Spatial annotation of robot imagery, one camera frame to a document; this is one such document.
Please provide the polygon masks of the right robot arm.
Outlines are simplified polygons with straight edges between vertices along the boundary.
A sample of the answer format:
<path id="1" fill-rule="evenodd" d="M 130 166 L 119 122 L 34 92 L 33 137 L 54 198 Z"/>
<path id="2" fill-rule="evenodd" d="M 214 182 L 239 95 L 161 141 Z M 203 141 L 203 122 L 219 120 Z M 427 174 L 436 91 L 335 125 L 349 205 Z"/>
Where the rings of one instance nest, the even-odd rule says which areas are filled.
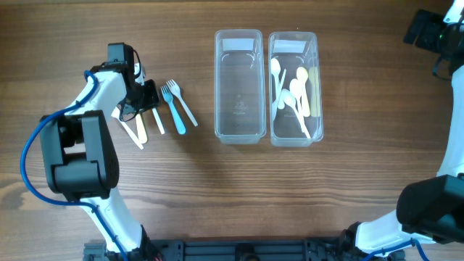
<path id="1" fill-rule="evenodd" d="M 441 22 L 432 17 L 418 11 L 404 41 L 449 62 L 453 111 L 443 162 L 435 177 L 406 186 L 394 211 L 344 230 L 340 256 L 374 260 L 415 247 L 427 260 L 423 245 L 463 242 L 463 5 L 455 1 Z"/>

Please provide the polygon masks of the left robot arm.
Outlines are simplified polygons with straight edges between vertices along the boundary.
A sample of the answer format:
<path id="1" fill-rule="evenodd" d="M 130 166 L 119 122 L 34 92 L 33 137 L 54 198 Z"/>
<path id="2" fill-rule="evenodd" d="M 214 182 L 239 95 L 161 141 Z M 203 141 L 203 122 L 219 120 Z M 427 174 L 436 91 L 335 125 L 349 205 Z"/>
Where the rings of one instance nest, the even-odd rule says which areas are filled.
<path id="1" fill-rule="evenodd" d="M 69 107 L 40 121 L 46 181 L 65 197 L 64 205 L 87 212 L 110 260 L 150 260 L 156 249 L 117 188 L 120 166 L 107 123 L 113 112 L 125 122 L 156 107 L 154 81 L 145 78 L 138 53 L 126 43 L 109 44 L 107 61 L 84 78 L 86 87 Z"/>

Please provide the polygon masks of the light blue plastic spoon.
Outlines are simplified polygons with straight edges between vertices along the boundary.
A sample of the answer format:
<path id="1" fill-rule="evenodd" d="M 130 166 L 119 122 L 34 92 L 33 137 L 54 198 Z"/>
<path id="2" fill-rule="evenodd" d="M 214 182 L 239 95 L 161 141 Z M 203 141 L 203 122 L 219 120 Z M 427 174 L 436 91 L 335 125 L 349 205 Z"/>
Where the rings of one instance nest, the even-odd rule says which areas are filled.
<path id="1" fill-rule="evenodd" d="M 271 59 L 271 75 L 274 77 L 275 81 L 275 97 L 277 102 L 277 108 L 283 109 L 284 102 L 281 100 L 281 90 L 283 88 L 284 78 L 286 76 L 286 70 L 283 71 L 282 77 L 280 78 L 281 66 L 280 62 L 276 58 Z"/>

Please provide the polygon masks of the yellow plastic spoon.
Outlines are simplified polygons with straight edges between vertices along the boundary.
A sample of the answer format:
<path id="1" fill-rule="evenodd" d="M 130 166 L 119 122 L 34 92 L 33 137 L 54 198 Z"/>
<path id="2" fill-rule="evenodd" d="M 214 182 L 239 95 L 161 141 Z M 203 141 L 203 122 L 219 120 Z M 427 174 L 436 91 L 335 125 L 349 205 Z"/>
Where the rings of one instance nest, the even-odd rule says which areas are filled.
<path id="1" fill-rule="evenodd" d="M 307 97 L 306 82 L 308 80 L 308 71 L 304 67 L 297 68 L 297 80 L 300 83 L 302 89 L 302 114 L 304 117 L 310 116 L 310 105 Z"/>

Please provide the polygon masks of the white spoon container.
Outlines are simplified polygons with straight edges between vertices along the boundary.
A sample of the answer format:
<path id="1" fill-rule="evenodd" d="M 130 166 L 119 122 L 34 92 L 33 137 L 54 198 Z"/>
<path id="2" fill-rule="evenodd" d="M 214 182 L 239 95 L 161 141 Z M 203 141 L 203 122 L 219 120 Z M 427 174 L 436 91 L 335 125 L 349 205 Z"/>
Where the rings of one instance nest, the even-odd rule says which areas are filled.
<path id="1" fill-rule="evenodd" d="M 281 98 L 282 98 L 285 105 L 287 105 L 287 106 L 289 106 L 289 107 L 291 107 L 293 109 L 294 114 L 297 117 L 297 120 L 298 120 L 299 125 L 300 125 L 300 127 L 302 129 L 303 134 L 305 134 L 307 138 L 311 138 L 311 135 L 310 135 L 309 131 L 307 130 L 303 119 L 300 117 L 299 111 L 297 110 L 297 101 L 296 101 L 296 98 L 294 97 L 294 95 L 289 90 L 283 89 L 281 91 Z"/>

